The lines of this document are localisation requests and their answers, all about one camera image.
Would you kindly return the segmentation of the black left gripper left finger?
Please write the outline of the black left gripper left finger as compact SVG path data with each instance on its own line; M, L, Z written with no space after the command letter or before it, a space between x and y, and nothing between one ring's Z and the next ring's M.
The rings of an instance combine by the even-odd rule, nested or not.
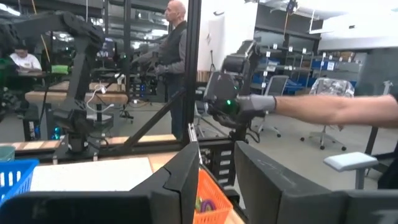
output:
M134 187L133 224L193 224L198 165L198 144L193 142Z

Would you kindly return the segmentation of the purple coil keychain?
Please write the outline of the purple coil keychain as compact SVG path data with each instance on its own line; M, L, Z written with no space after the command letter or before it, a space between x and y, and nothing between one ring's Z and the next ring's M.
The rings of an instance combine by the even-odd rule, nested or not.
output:
M216 210L216 205L211 199L202 200L200 202L200 213Z

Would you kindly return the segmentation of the orange plastic basket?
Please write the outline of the orange plastic basket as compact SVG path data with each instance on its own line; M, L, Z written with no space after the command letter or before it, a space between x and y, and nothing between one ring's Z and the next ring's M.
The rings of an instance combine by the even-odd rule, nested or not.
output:
M216 182L203 169L198 171L197 197L201 200L211 199L216 205L216 210L205 213L198 213L195 210L193 224L224 224L233 206Z

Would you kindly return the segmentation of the blue plastic basket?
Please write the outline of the blue plastic basket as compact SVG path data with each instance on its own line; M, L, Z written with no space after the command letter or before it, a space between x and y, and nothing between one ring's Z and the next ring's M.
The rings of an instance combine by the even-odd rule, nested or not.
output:
M28 192L37 159L0 162L0 206L10 198Z

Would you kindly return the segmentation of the teal plastic tray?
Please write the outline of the teal plastic tray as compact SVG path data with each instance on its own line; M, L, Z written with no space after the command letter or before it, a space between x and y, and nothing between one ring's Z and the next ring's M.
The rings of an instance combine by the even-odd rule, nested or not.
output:
M13 161L15 158L14 146L0 146L0 162Z

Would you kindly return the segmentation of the person's forearm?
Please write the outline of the person's forearm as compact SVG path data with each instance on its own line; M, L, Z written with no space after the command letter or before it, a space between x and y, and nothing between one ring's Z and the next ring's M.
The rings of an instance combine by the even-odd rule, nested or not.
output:
M354 98L328 95L278 96L275 112L312 124L398 128L398 101L392 95Z

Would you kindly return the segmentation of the grey office chair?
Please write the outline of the grey office chair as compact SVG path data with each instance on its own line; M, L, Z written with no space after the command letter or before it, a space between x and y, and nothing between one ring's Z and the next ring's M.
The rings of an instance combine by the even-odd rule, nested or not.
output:
M264 84L265 89L262 90L263 95L270 96L282 96L285 90L285 86L289 77L287 75L274 75L270 77L269 81ZM262 121L257 125L257 133L260 134L264 130L270 130L275 132L278 138L281 137L279 130L275 126L267 124L266 118L269 112L266 111L265 115L262 117Z

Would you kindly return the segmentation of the plastic covered office chair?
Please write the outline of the plastic covered office chair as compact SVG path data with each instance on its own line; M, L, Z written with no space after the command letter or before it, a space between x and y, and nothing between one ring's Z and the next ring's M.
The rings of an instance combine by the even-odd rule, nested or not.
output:
M316 79L309 91L309 95L333 95L352 98L354 97L354 86L347 80L321 77ZM346 150L346 146L342 142L326 132L326 126L323 126L320 132L311 132L308 138L318 138L320 140L319 148L321 150L324 150L326 140L332 143L338 143L341 145L342 151Z

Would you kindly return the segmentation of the black rack with labels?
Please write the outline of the black rack with labels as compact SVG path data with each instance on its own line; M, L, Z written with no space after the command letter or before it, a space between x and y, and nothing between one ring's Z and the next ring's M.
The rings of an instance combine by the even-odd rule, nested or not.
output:
M201 148L200 151L204 165L218 183L223 187L233 186L236 178L234 150L214 146L213 148Z

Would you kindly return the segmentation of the white perforated metal shelf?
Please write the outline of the white perforated metal shelf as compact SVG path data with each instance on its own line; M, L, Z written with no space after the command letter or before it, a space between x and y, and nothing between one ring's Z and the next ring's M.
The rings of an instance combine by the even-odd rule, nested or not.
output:
M152 175L148 158L136 157L37 166L31 191L128 191Z

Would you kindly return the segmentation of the person's hand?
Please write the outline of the person's hand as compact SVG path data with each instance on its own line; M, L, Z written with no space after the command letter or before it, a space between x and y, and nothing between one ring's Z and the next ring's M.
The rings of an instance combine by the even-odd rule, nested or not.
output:
M254 117L264 117L268 111L274 111L276 100L268 95L247 95L238 96L237 119L240 121L249 121Z

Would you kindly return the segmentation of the storage shelving with bins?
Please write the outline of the storage shelving with bins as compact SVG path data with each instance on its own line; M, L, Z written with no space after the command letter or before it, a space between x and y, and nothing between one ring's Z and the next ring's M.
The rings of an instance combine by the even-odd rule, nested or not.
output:
M319 77L340 78L355 84L363 66L353 53L342 57L330 52L318 54L308 52L306 48L294 49L277 44L262 46L261 52L264 56L252 79L252 87L262 91L276 75L288 76L285 92L292 95L309 89Z

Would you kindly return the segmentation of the person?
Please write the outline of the person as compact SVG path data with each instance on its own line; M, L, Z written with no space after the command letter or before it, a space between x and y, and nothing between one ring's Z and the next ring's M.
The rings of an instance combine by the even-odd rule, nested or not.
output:
M158 53L159 63L155 73L164 77L169 100L183 87L187 46L185 13L186 9L181 1L170 0L165 10L165 17L174 29L156 49L138 58L139 63L146 63L154 52Z
M10 58L19 67L20 72L41 72L42 67L35 55L28 53L27 47L19 45L15 48Z

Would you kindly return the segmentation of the wooden background table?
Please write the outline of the wooden background table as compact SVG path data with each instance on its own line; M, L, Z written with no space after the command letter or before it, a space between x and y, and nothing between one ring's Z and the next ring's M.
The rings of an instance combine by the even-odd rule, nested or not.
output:
M67 95L67 89L69 86L69 81L60 82L50 87L47 92L47 103L61 103L64 101ZM25 99L30 103L38 103L42 102L44 99L45 92L44 91L30 91L25 94ZM123 105L128 101L128 96L125 91L125 85L122 84L119 87L118 84L111 84L106 89L106 93L102 94L101 91L98 91L94 98L90 101L90 103L100 104L115 104L115 105Z

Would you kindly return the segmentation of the green box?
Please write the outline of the green box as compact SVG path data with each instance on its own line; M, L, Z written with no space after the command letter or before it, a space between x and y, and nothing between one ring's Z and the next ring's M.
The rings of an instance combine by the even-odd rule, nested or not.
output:
M68 75L69 66L68 65L52 65L51 72L57 73L57 74Z

